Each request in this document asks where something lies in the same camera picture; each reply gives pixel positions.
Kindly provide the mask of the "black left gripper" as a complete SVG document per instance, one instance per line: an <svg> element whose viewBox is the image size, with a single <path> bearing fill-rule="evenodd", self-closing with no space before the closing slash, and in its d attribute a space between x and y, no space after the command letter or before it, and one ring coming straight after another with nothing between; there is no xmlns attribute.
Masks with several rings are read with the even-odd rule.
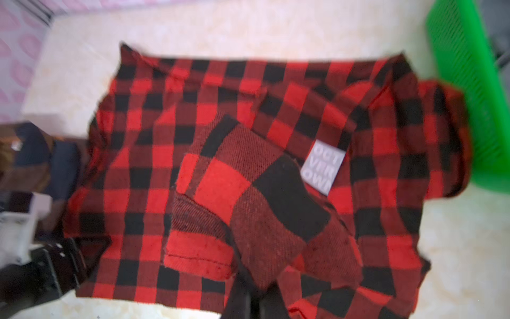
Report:
<svg viewBox="0 0 510 319"><path fill-rule="evenodd" d="M66 238L30 252L23 265L1 269L1 314L15 315L80 288L111 245L109 236Z"/></svg>

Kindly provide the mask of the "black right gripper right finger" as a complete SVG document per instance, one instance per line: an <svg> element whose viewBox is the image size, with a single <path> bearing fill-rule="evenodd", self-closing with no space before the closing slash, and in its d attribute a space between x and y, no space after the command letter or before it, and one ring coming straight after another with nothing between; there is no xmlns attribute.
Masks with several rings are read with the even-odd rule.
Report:
<svg viewBox="0 0 510 319"><path fill-rule="evenodd" d="M259 301L260 319L290 319L280 287L273 284Z"/></svg>

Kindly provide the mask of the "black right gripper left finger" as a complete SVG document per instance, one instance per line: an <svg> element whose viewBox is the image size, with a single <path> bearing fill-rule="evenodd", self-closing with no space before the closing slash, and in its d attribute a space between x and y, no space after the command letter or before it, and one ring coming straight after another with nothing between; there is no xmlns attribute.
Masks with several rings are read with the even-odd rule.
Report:
<svg viewBox="0 0 510 319"><path fill-rule="evenodd" d="M237 275L221 319L250 319L251 295L244 279Z"/></svg>

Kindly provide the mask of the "red black plaid shirt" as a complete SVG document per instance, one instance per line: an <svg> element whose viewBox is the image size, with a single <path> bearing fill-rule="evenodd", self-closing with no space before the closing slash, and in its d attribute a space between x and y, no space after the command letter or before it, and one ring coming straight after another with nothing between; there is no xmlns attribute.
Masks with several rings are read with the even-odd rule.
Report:
<svg viewBox="0 0 510 319"><path fill-rule="evenodd" d="M126 44L88 138L68 237L111 245L78 297L251 317L408 318L430 262L424 203L470 180L463 95L403 55L273 62L150 57Z"/></svg>

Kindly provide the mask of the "green plastic basket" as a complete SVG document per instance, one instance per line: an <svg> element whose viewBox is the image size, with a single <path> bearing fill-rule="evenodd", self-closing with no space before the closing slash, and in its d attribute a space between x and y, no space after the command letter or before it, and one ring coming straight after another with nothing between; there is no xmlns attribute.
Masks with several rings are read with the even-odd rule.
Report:
<svg viewBox="0 0 510 319"><path fill-rule="evenodd" d="M465 96L474 148L472 181L509 192L509 101L475 1L436 1L426 30L439 76Z"/></svg>

